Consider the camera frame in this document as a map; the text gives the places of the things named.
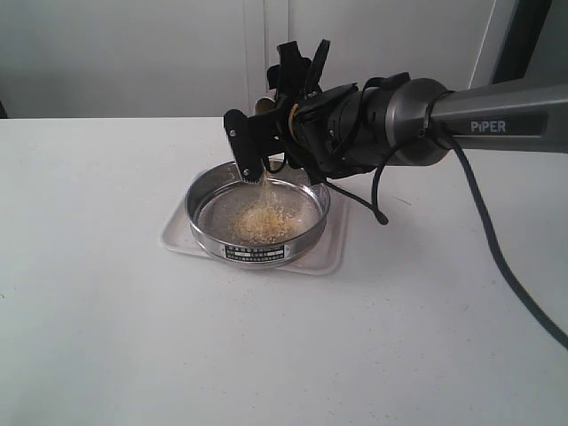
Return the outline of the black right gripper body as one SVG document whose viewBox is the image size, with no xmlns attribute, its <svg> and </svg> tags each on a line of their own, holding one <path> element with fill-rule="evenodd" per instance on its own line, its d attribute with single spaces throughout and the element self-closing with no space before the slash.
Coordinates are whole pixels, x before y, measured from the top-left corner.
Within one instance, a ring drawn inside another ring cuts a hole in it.
<svg viewBox="0 0 568 426">
<path fill-rule="evenodd" d="M 300 145 L 293 129 L 293 120 L 300 105 L 321 94 L 320 78 L 327 60 L 330 42 L 322 40 L 313 58 L 302 56 L 296 41 L 277 46 L 280 62 L 267 70 L 269 88 L 275 91 L 274 109 L 267 113 L 278 114 L 278 130 L 284 144 L 284 160 L 294 169 L 317 167 L 313 155 Z"/>
</svg>

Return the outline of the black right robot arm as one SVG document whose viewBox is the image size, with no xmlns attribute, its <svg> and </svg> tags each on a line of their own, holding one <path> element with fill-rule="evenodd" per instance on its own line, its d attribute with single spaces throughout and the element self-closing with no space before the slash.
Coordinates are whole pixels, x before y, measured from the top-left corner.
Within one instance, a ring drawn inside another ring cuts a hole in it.
<svg viewBox="0 0 568 426">
<path fill-rule="evenodd" d="M 347 178 L 378 166 L 430 166 L 452 143 L 464 149 L 565 153 L 567 79 L 521 79 L 451 91 L 408 73 L 323 90 L 329 41 L 312 58 L 296 43 L 279 46 L 268 70 L 273 107 L 247 118 L 233 155 L 247 180 L 265 158 L 284 154 L 294 167 Z"/>
</svg>

